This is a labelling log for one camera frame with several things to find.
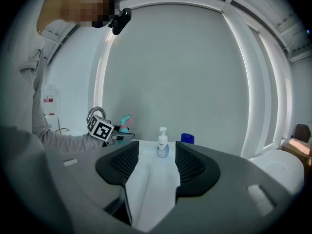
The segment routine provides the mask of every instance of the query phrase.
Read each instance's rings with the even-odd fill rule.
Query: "clear plastic bottle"
[[[156,148],[157,156],[160,158],[166,158],[169,154],[168,137],[165,135],[167,128],[160,127],[159,131],[161,134],[158,137],[158,146]]]

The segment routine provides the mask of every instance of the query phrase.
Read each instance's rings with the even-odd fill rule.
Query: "ceiling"
[[[287,0],[225,0],[239,6],[243,6],[262,23],[266,24],[275,38],[286,49],[290,61],[312,55],[311,38],[307,34],[302,21]],[[49,24],[43,31],[46,38],[44,55],[48,63],[55,56],[62,42],[76,29],[75,24],[57,20]]]

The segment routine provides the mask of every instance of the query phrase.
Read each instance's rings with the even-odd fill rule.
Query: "pink object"
[[[132,119],[130,118],[130,119],[128,119],[128,121],[130,122],[130,124],[132,124],[132,125],[134,125],[135,126],[135,124],[133,123],[133,121],[132,121]]]

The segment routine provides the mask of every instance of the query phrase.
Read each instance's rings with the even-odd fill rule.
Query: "person's arm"
[[[103,141],[88,134],[82,136],[66,136],[53,132],[44,117],[41,107],[41,85],[43,80],[43,58],[38,67],[34,82],[32,131],[43,143],[56,146],[61,153],[87,151],[102,147]]]

